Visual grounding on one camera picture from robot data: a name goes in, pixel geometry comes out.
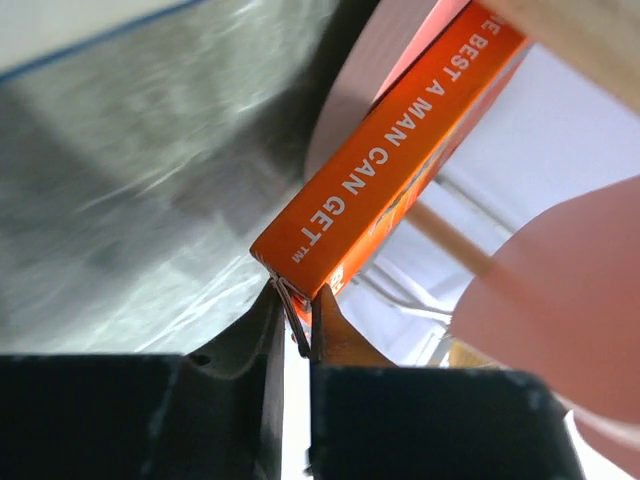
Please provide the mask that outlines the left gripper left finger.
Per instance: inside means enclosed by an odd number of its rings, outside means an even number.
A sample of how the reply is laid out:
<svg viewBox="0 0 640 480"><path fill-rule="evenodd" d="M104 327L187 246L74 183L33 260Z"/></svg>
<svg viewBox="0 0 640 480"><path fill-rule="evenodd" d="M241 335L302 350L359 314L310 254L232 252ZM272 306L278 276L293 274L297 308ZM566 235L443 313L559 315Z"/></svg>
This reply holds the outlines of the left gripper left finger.
<svg viewBox="0 0 640 480"><path fill-rule="evenodd" d="M5 479L277 479L284 312L263 287L186 354L1 359Z"/></svg>

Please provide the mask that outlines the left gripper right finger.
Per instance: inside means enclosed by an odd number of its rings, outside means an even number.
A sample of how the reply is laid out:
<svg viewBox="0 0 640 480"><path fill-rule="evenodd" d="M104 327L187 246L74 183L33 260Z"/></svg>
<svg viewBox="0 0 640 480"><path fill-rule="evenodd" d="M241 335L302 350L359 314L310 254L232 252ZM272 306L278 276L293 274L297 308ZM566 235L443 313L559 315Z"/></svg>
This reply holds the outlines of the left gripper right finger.
<svg viewBox="0 0 640 480"><path fill-rule="evenodd" d="M400 367L312 302L310 467L317 479L579 479L564 413L535 376Z"/></svg>

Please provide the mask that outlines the orange Gillette box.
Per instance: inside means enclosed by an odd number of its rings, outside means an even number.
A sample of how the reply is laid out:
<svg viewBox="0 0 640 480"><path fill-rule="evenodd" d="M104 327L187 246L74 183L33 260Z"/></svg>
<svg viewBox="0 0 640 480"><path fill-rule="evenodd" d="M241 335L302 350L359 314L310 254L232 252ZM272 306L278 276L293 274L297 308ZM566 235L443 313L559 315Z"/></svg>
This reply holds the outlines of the orange Gillette box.
<svg viewBox="0 0 640 480"><path fill-rule="evenodd" d="M340 292L511 79L526 37L468 3L251 246L283 300L299 353L318 292Z"/></svg>

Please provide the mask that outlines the pink three-tier shelf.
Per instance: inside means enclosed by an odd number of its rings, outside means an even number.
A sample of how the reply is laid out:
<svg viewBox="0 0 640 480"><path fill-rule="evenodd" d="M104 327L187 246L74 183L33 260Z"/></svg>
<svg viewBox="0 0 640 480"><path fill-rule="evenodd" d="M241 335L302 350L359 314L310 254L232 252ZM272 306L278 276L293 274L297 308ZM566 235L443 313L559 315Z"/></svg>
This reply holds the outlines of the pink three-tier shelf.
<svg viewBox="0 0 640 480"><path fill-rule="evenodd" d="M639 473L639 119L532 47L428 196L509 232L458 300L454 336L543 378L582 439Z"/></svg>

